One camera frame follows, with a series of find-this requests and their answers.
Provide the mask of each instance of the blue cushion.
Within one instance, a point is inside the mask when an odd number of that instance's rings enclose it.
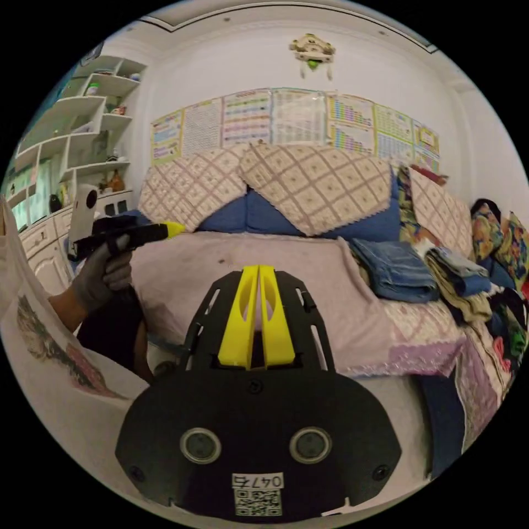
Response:
[[[304,237],[283,213],[259,193],[250,189],[246,195],[246,229],[250,233]]]
[[[210,215],[197,231],[221,231],[242,233],[246,231],[246,196],[236,198],[213,215]]]

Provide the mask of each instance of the wall decoration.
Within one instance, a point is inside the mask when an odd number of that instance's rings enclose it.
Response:
[[[151,164],[164,164],[181,155],[183,112],[177,110],[151,123],[150,145]]]
[[[439,135],[418,121],[413,121],[413,162],[439,173]]]
[[[247,90],[153,121],[152,164],[247,142],[328,144],[439,173],[439,135],[428,126],[368,99],[302,88]]]
[[[325,94],[312,90],[272,90],[272,143],[316,143],[326,140]]]
[[[387,106],[375,105],[376,153],[392,162],[413,162],[412,119]]]
[[[305,77],[305,64],[311,70],[315,70],[324,63],[327,64],[327,77],[329,80],[332,79],[331,63],[336,50],[329,42],[325,42],[312,33],[306,33],[303,37],[293,40],[289,47],[294,51],[296,59],[300,61],[301,77]]]
[[[220,147],[222,99],[210,99],[183,111],[182,156]]]
[[[375,153],[374,103],[345,94],[327,94],[328,142],[360,154]]]
[[[329,145],[337,149],[352,150],[366,156],[375,154],[375,135],[373,129],[351,127],[338,122],[329,125]]]
[[[270,142],[270,89],[239,92],[222,100],[222,147],[260,139]]]

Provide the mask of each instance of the printed label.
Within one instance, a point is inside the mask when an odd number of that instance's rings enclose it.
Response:
[[[231,486],[237,516],[281,516],[283,473],[232,474]]]

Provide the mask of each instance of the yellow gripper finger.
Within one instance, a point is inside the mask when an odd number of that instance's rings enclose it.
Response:
[[[276,273],[272,266],[260,266],[261,312],[264,364],[266,367],[287,365],[294,361],[294,346],[288,330]],[[272,309],[268,318],[267,302]]]
[[[245,266],[231,306],[218,359],[221,365],[250,369],[259,266]]]

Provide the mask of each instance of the number label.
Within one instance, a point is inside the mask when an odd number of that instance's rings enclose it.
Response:
[[[234,489],[277,490],[284,487],[283,472],[275,474],[232,474],[231,486]]]

